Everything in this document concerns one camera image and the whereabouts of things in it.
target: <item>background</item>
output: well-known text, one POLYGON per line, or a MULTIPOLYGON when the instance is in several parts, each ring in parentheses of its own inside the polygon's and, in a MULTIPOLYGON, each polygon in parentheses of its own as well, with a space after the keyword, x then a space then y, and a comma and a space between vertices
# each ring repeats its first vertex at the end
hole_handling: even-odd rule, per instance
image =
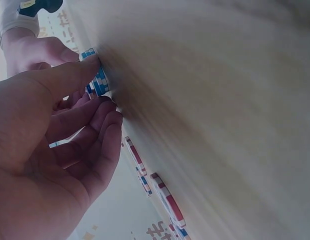
MULTIPOLYGON (((38 18, 39 38, 58 37, 67 47, 79 52, 63 7, 55 13, 42 10, 38 18)), ((4 79, 6 62, 0 48, 0 81, 4 79)), ((137 178, 126 145, 121 149, 120 161, 109 187, 86 212, 68 240, 173 240, 137 178)))

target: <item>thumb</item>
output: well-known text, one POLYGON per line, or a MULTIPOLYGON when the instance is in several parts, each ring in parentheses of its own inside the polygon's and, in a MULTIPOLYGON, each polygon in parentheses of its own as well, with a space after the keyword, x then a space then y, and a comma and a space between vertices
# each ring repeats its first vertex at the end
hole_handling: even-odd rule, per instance
POLYGON ((49 91, 52 103, 83 89, 97 74, 100 61, 96 55, 87 57, 82 62, 68 62, 56 67, 22 73, 49 91))

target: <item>light wooden table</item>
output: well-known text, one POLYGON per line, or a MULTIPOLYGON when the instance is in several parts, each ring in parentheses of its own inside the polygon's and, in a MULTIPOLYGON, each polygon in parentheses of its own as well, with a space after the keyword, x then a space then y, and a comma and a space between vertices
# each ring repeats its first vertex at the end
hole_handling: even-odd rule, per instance
POLYGON ((310 240, 310 25, 263 0, 73 0, 195 240, 310 240))

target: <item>fingernail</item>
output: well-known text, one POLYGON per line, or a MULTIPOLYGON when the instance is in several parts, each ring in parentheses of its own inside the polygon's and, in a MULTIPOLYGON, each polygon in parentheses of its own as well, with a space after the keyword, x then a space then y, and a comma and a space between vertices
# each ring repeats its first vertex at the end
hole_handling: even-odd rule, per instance
POLYGON ((61 52, 60 58, 65 62, 75 62, 79 59, 78 53, 66 48, 61 52))

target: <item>blue and white poker chip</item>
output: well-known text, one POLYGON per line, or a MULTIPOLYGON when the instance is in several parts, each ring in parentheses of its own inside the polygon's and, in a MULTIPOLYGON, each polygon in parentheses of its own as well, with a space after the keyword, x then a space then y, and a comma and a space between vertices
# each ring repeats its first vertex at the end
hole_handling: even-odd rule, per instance
MULTIPOLYGON (((90 49, 86 50, 85 52, 83 52, 81 54, 81 57, 84 60, 88 56, 95 55, 95 54, 96 54, 96 51, 93 48, 90 48, 90 49)), ((100 96, 102 96, 105 93, 110 91, 110 88, 109 88, 109 85, 107 83, 106 76, 105 76, 105 73, 104 73, 102 66, 100 66, 98 73, 96 74, 95 78, 92 80, 91 83, 92 83, 93 89, 95 89, 95 92, 96 92, 98 97, 100 97, 100 96)), ((93 90, 92 90, 91 85, 88 84, 86 86, 86 91, 89 95, 89 98, 93 99, 94 95, 93 95, 93 90)))

